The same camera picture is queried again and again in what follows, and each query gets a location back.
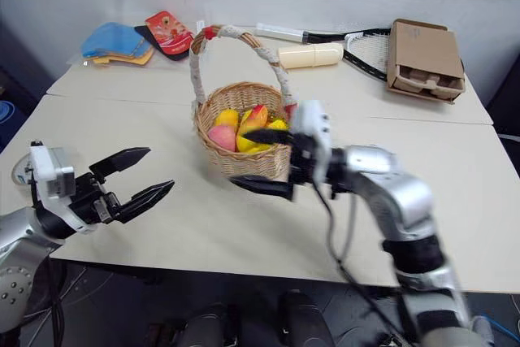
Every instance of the brown cardboard box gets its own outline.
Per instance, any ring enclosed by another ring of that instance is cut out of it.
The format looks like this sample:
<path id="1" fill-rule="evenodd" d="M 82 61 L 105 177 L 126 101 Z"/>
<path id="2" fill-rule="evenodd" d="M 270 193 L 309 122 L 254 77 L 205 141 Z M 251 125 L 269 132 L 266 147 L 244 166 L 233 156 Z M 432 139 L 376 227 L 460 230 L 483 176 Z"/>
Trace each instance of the brown cardboard box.
<path id="1" fill-rule="evenodd" d="M 445 26 L 395 20 L 388 43 L 387 89 L 453 103 L 465 90 L 455 35 Z"/>

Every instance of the tennis racket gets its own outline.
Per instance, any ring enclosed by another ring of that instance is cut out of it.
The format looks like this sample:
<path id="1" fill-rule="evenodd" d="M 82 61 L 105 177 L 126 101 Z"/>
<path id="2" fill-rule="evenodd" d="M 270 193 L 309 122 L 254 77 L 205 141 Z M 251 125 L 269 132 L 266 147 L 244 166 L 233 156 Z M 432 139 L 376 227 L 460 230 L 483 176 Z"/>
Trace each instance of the tennis racket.
<path id="1" fill-rule="evenodd" d="M 362 71 L 386 81 L 389 28 L 371 28 L 351 33 L 318 34 L 305 30 L 257 24 L 256 34 L 304 44 L 343 41 L 343 59 Z"/>

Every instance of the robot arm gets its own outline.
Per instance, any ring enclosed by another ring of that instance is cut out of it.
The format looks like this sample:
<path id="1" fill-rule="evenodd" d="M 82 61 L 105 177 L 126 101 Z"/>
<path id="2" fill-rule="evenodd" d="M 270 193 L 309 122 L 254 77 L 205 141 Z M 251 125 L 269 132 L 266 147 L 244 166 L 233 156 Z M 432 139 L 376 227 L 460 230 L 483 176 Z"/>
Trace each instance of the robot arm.
<path id="1" fill-rule="evenodd" d="M 295 184 L 327 183 L 338 193 L 362 197 L 383 233 L 383 249 L 394 261 L 396 278 L 414 333 L 425 347 L 482 346 L 457 277 L 443 255 L 431 216 L 432 195 L 421 180 L 403 171 L 396 156 L 375 146 L 330 147 L 328 117 L 317 101 L 303 102 L 291 132 L 260 129 L 246 138 L 292 146 L 288 183 L 257 176 L 232 182 L 255 193 L 293 198 Z"/>
<path id="2" fill-rule="evenodd" d="M 0 333 L 20 324 L 38 266 L 67 237 L 90 233 L 98 223 L 127 223 L 168 194 L 173 180 L 151 186 L 121 205 L 103 187 L 105 176 L 134 165 L 149 151 L 122 150 L 75 178 L 62 149 L 31 144 L 26 171 L 32 178 L 34 205 L 0 216 Z"/>

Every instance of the racket strings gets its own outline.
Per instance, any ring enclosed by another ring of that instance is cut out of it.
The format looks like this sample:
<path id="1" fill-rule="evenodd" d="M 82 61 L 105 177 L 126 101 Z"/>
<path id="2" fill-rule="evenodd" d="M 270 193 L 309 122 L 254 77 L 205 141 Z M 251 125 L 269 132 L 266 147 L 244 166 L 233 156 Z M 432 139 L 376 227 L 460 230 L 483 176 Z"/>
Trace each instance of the racket strings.
<path id="1" fill-rule="evenodd" d="M 350 41 L 347 51 L 382 73 L 386 73 L 388 35 L 375 34 L 354 38 Z"/>

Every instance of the white table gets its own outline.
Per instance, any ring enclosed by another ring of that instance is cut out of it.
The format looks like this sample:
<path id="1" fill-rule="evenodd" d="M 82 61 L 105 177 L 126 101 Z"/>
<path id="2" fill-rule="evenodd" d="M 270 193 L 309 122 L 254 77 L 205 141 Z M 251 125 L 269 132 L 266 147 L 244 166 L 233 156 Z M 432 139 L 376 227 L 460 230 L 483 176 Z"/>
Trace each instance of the white table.
<path id="1" fill-rule="evenodd" d="M 261 38 L 268 47 L 297 45 Z M 271 69 L 244 43 L 215 38 L 201 60 L 206 92 L 243 80 L 277 85 Z M 289 79 L 300 99 L 320 99 L 330 113 L 367 118 L 413 119 L 460 124 L 492 124 L 473 86 L 454 105 L 430 102 L 386 91 L 384 83 L 341 61 L 329 67 L 289 70 Z M 144 67 L 127 65 L 95 67 L 75 65 L 48 94 L 64 97 L 120 101 L 184 103 L 194 99 L 188 60 L 172 62 L 155 53 Z"/>
<path id="2" fill-rule="evenodd" d="M 431 186 L 440 237 L 465 290 L 519 291 L 520 268 L 512 257 L 518 252 L 520 180 L 491 126 L 360 120 L 333 111 L 331 132 L 335 145 L 386 147 Z M 27 189 L 11 182 L 11 168 L 35 138 L 68 148 L 78 175 L 123 148 L 150 147 L 138 165 L 108 178 L 106 187 L 121 201 L 176 179 L 171 193 L 145 215 L 72 236 L 55 253 L 58 258 L 340 280 L 325 250 L 327 218 L 312 191 L 298 189 L 290 203 L 238 189 L 209 170 L 188 104 L 44 97 L 0 156 L 0 214 L 30 204 Z M 395 285 L 375 221 L 359 205 L 352 272 L 365 284 Z M 347 197 L 333 207 L 340 239 Z"/>

